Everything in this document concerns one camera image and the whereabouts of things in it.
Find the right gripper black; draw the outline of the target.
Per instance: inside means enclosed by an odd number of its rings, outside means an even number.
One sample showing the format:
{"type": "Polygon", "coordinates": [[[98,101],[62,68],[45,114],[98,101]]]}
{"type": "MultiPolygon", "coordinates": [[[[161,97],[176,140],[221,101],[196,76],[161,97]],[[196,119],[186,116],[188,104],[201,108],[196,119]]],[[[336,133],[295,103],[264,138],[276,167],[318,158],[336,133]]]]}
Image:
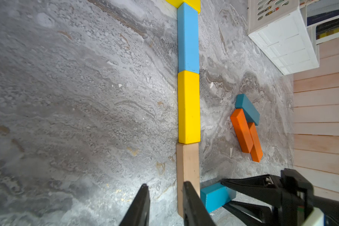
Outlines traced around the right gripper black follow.
{"type": "Polygon", "coordinates": [[[272,206],[230,201],[223,208],[247,226],[301,226],[313,208],[324,213],[325,226],[339,226],[339,201],[315,195],[313,185],[299,172],[284,169],[280,176],[222,179],[234,191],[272,206]]]}

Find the long yellow block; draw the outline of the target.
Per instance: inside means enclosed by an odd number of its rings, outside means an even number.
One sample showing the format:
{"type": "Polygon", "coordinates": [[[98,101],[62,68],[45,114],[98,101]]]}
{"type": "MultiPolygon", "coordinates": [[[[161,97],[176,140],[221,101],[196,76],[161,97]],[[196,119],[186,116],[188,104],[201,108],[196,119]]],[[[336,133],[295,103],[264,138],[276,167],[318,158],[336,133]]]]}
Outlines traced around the long yellow block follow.
{"type": "Polygon", "coordinates": [[[182,71],[178,74],[179,143],[201,141],[199,74],[182,71]]]}

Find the teal block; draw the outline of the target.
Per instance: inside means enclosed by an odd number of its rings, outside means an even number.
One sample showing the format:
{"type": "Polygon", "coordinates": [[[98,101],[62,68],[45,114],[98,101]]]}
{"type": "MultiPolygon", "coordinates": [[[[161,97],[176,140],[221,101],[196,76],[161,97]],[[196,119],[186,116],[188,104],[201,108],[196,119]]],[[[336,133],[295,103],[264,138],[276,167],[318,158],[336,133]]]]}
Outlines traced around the teal block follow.
{"type": "Polygon", "coordinates": [[[211,213],[236,198],[236,191],[215,183],[200,190],[200,198],[208,213],[211,213]]]}
{"type": "Polygon", "coordinates": [[[256,126],[260,123],[260,113],[245,94],[239,94],[235,102],[236,109],[243,109],[247,122],[253,122],[256,126]]]}

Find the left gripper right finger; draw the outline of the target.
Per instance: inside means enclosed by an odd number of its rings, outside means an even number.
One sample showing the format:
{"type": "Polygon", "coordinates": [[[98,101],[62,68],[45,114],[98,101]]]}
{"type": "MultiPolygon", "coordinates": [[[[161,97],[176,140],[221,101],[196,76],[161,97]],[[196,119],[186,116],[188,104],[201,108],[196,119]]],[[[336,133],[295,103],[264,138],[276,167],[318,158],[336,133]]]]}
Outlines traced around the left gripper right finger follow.
{"type": "Polygon", "coordinates": [[[192,183],[183,183],[183,211],[185,226],[215,226],[192,183]]]}

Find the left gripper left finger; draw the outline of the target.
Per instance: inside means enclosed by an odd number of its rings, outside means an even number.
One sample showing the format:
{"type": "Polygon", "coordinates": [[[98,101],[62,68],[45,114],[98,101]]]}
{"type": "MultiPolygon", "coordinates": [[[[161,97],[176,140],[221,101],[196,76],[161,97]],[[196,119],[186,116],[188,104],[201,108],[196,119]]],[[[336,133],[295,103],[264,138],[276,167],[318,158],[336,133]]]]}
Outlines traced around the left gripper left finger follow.
{"type": "Polygon", "coordinates": [[[150,194],[147,184],[142,184],[119,226],[148,226],[150,194]]]}

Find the orange block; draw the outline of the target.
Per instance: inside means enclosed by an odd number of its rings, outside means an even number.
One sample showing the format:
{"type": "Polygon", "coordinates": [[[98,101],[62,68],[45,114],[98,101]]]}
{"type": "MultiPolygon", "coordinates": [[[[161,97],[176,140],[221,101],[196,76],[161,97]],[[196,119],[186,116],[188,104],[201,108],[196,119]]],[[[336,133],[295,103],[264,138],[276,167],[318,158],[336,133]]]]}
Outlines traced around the orange block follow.
{"type": "Polygon", "coordinates": [[[259,163],[263,157],[263,152],[262,152],[262,148],[261,148],[261,144],[260,144],[260,140],[259,140],[259,136],[256,130],[255,123],[249,122],[248,127],[249,127],[250,134],[253,140],[253,147],[251,149],[250,155],[254,162],[259,163]]]}
{"type": "Polygon", "coordinates": [[[254,143],[250,134],[250,130],[243,109],[241,108],[235,109],[230,119],[242,152],[250,153],[254,143]]]}

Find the light blue block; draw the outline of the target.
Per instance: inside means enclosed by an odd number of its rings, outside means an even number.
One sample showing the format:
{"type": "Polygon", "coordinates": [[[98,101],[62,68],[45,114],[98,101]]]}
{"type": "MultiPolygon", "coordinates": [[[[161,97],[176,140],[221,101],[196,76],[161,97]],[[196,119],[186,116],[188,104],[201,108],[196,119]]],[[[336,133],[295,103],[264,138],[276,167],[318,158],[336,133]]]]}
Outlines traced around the light blue block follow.
{"type": "Polygon", "coordinates": [[[179,72],[199,74],[198,13],[183,3],[177,10],[178,16],[178,63],[179,72]]]}

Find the short yellow block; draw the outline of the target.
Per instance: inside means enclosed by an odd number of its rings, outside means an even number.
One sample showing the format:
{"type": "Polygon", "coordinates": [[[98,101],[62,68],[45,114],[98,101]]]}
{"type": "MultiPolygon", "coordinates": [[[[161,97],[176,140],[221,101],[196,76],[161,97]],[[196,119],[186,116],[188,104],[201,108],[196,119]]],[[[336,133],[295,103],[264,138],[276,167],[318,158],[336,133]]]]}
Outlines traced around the short yellow block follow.
{"type": "Polygon", "coordinates": [[[201,1],[200,0],[166,0],[170,5],[179,8],[183,3],[186,3],[190,7],[192,7],[194,10],[197,11],[197,13],[201,12],[201,1]]]}

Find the natural wood block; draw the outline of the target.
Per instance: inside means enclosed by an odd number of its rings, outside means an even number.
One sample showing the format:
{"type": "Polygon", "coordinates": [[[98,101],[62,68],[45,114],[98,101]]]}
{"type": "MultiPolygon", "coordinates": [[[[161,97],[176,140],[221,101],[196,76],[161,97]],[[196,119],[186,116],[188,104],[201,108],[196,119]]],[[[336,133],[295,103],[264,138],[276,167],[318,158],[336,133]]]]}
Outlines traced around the natural wood block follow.
{"type": "Polygon", "coordinates": [[[178,214],[184,217],[183,183],[190,181],[200,197],[199,144],[176,145],[178,214]]]}

